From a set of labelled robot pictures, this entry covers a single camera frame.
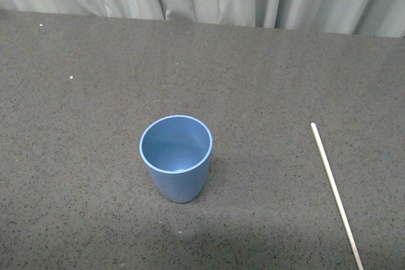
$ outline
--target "cup rim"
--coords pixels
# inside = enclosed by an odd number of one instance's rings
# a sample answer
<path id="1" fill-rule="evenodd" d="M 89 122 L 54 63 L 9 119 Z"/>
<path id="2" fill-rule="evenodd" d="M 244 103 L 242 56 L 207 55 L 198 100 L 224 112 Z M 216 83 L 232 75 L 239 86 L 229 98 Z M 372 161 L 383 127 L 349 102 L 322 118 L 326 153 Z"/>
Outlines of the cup rim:
<path id="1" fill-rule="evenodd" d="M 208 137 L 209 137 L 209 147 L 207 150 L 207 153 L 205 154 L 205 156 L 197 163 L 195 164 L 193 167 L 189 167 L 188 169 L 185 170 L 181 170 L 181 171 L 166 171 L 163 169 L 159 169 L 155 166 L 153 166 L 145 157 L 144 155 L 144 151 L 142 150 L 142 144 L 144 141 L 144 137 L 145 135 L 148 133 L 148 131 L 154 126 L 157 125 L 158 123 L 160 123 L 163 120 L 168 120 L 171 118 L 187 118 L 190 120 L 194 120 L 195 122 L 199 123 L 207 132 Z M 149 127 L 146 128 L 146 130 L 144 131 L 144 133 L 142 134 L 141 138 L 140 138 L 140 142 L 139 142 L 139 152 L 140 152 L 140 156 L 142 157 L 143 161 L 153 170 L 158 171 L 158 172 L 162 172 L 162 173 L 166 173 L 166 174 L 181 174 L 181 173 L 185 173 L 185 172 L 189 172 L 192 171 L 193 169 L 195 169 L 196 167 L 200 166 L 205 160 L 207 160 L 207 158 L 209 157 L 209 155 L 211 154 L 211 150 L 213 148 L 213 137 L 212 134 L 209 130 L 209 128 L 201 121 L 198 120 L 197 118 L 191 117 L 191 116 L 187 116 L 187 115 L 170 115 L 170 116 L 165 116 L 159 120 L 156 120 L 154 123 L 152 123 Z"/>

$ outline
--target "gray table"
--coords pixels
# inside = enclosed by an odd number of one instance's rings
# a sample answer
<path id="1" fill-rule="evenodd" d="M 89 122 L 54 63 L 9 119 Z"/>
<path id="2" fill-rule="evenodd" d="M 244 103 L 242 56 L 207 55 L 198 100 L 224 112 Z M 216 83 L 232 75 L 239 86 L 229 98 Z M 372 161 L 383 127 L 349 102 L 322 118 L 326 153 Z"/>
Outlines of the gray table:
<path id="1" fill-rule="evenodd" d="M 403 269 L 405 42 L 0 12 L 0 269 Z M 214 137 L 175 204 L 139 155 L 170 114 Z"/>

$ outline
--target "wooden stick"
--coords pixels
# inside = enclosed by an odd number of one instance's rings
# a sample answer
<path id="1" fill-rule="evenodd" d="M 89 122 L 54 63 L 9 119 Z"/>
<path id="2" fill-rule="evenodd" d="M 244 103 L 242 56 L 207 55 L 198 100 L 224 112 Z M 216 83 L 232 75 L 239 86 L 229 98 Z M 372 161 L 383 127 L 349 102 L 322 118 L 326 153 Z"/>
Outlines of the wooden stick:
<path id="1" fill-rule="evenodd" d="M 321 137 L 319 136 L 318 129 L 316 128 L 316 125 L 314 123 L 311 123 L 311 128 L 312 128 L 312 133 L 316 140 L 316 145 L 318 146 L 319 153 L 321 154 L 321 158 L 322 158 L 323 165 L 325 167 L 325 171 L 327 172 L 327 175 L 329 178 L 329 183 L 332 188 L 333 195 L 335 196 L 336 204 L 339 209 L 340 217 L 342 218 L 344 228 L 346 230 L 347 238 L 349 239 L 350 246 L 352 247 L 352 252 L 353 252 L 354 258 L 356 260 L 357 267 L 359 270 L 363 270 L 363 265 L 361 264 L 360 255 L 359 255 L 359 252 L 357 251 L 356 243 L 354 243 L 353 234 L 352 234 L 352 231 L 350 230 L 349 222 L 347 221 L 346 213 L 344 212 L 343 204 L 340 199 L 339 192 L 337 191 L 335 179 L 333 178 L 332 170 L 330 169 L 328 158 L 327 158 L 327 155 L 326 155 L 325 150 L 322 145 Z"/>

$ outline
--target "table surface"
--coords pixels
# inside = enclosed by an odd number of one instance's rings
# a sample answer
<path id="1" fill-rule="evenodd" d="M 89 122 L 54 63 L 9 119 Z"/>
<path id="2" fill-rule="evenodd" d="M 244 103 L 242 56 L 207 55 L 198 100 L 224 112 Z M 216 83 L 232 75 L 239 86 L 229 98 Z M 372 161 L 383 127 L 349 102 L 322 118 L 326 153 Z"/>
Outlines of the table surface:
<path id="1" fill-rule="evenodd" d="M 405 40 L 0 11 L 0 269 L 404 269 Z M 214 138 L 176 204 L 139 139 Z"/>

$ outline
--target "blue cup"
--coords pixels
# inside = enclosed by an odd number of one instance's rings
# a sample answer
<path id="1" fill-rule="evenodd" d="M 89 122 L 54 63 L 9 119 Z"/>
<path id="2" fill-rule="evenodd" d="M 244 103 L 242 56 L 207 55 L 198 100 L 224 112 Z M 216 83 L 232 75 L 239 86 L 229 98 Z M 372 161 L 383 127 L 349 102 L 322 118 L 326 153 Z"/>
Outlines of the blue cup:
<path id="1" fill-rule="evenodd" d="M 213 138 L 201 121 L 184 115 L 161 118 L 140 138 L 139 151 L 160 192 L 188 202 L 203 188 Z"/>

